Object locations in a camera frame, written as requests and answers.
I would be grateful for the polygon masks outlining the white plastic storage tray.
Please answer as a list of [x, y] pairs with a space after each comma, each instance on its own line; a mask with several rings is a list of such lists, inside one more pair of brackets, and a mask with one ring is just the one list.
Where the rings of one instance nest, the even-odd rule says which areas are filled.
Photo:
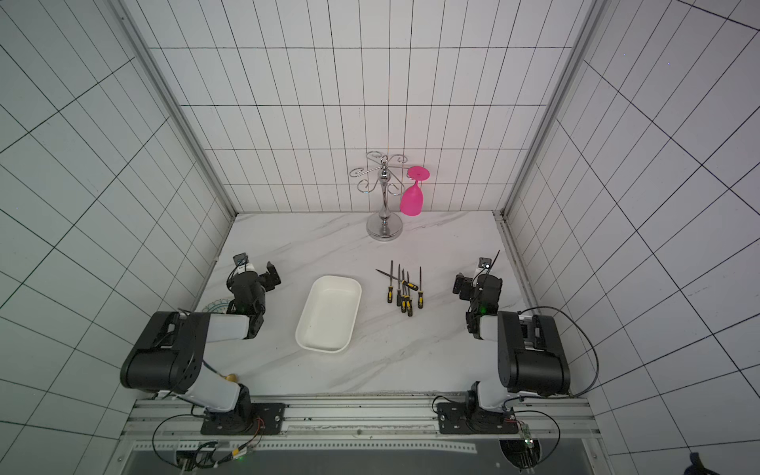
[[303, 350], [320, 353], [343, 352], [350, 341], [362, 296], [358, 281], [325, 275], [310, 290], [295, 331]]

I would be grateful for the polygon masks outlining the file tool yellow black handle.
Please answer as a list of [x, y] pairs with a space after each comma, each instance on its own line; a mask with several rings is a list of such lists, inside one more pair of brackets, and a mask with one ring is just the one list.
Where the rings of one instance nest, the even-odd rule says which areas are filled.
[[389, 285], [388, 285], [388, 292], [387, 292], [387, 299], [386, 299], [388, 304], [392, 304], [394, 302], [394, 275], [393, 275], [393, 270], [394, 270], [394, 261], [393, 261], [393, 259], [391, 259], [391, 261], [390, 261], [390, 269], [389, 269], [389, 272], [388, 272]]

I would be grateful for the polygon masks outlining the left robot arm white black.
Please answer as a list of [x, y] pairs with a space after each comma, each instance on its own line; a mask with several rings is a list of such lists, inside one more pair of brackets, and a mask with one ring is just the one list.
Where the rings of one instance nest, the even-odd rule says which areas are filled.
[[278, 435], [285, 406], [255, 404], [249, 388], [211, 369], [204, 355], [210, 342], [252, 340], [266, 312], [266, 293], [281, 284], [272, 263], [259, 273], [241, 253], [228, 276], [232, 302], [223, 313], [154, 313], [126, 360], [120, 380], [128, 389], [175, 394], [204, 410], [202, 435]]

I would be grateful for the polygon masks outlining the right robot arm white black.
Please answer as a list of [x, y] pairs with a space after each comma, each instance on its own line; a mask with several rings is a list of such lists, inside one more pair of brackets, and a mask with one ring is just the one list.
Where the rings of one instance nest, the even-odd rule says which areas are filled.
[[467, 332], [496, 344], [497, 374], [473, 383], [463, 402], [433, 403], [444, 435], [517, 435], [512, 407], [526, 396], [566, 395], [571, 376], [554, 318], [499, 308], [503, 280], [485, 268], [457, 274], [452, 293], [468, 303]]

